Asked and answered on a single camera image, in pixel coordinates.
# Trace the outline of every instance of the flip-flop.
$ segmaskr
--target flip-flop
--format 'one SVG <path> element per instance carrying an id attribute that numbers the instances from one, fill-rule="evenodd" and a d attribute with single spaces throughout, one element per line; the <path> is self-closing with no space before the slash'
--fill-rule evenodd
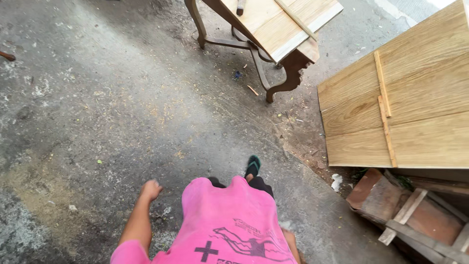
<path id="1" fill-rule="evenodd" d="M 244 175 L 244 177 L 246 178 L 248 174 L 252 174 L 252 176 L 254 177 L 257 176 L 260 168 L 261 168 L 261 161 L 259 157 L 256 155 L 252 155 L 251 157 L 249 157 L 248 168 L 246 169 L 246 174 Z"/>

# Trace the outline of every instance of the concrete floor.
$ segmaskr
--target concrete floor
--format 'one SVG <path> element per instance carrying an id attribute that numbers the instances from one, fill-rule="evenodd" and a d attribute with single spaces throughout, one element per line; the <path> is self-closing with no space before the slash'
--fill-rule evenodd
<path id="1" fill-rule="evenodd" d="M 151 254 L 166 250 L 184 187 L 196 177 L 228 183 L 251 154 L 308 263 L 407 263 L 320 178 L 342 168 L 324 167 L 316 85 L 411 20 L 386 12 L 383 0 L 340 2 L 302 87 L 268 104 L 250 55 L 201 50 L 180 1 L 0 1 L 0 50 L 17 57 L 0 58 L 2 263 L 108 263 L 151 178 L 165 187 L 152 208 Z M 417 22 L 438 10 L 402 2 L 391 4 Z M 231 37 L 226 22 L 201 10 L 208 32 Z M 283 78 L 265 66 L 272 82 Z M 238 81 L 235 70 L 244 73 Z"/>

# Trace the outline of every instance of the black cross print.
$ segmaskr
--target black cross print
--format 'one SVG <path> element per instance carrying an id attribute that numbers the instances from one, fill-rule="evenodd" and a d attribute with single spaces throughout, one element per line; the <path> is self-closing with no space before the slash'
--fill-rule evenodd
<path id="1" fill-rule="evenodd" d="M 205 248 L 196 248 L 196 250 L 194 250 L 195 252 L 203 252 L 204 253 L 202 255 L 202 259 L 200 260 L 200 262 L 207 262 L 208 254 L 218 255 L 218 250 L 210 249 L 211 246 L 212 246 L 212 242 L 207 241 L 207 244 L 205 245 Z"/>

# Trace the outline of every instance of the pink t-shirt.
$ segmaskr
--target pink t-shirt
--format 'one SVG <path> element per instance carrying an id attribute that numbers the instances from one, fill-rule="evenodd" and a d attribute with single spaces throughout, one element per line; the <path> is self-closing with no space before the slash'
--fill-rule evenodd
<path id="1" fill-rule="evenodd" d="M 182 193 L 184 222 L 171 248 L 152 261 L 137 240 L 121 244 L 111 264 L 296 264 L 266 192 L 235 176 L 227 188 L 207 178 L 193 180 Z"/>

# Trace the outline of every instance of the blue debris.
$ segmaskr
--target blue debris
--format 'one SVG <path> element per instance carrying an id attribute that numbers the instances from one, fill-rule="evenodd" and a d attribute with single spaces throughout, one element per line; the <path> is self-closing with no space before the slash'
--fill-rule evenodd
<path id="1" fill-rule="evenodd" d="M 234 73 L 234 77 L 236 80 L 238 80 L 242 76 L 242 73 L 240 73 L 238 70 Z"/>

